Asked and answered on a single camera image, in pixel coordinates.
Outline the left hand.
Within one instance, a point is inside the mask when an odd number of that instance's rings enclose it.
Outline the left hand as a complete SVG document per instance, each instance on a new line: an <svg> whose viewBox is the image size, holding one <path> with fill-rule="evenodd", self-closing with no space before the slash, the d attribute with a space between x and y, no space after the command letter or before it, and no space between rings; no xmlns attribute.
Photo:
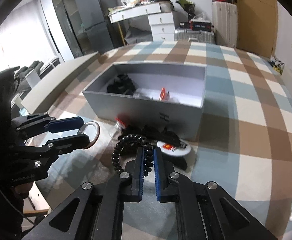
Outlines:
<svg viewBox="0 0 292 240"><path fill-rule="evenodd" d="M33 182L30 182L30 183L17 185L15 187L16 194L18 194L22 199L28 198L29 191L32 189L33 184L34 184Z"/></svg>

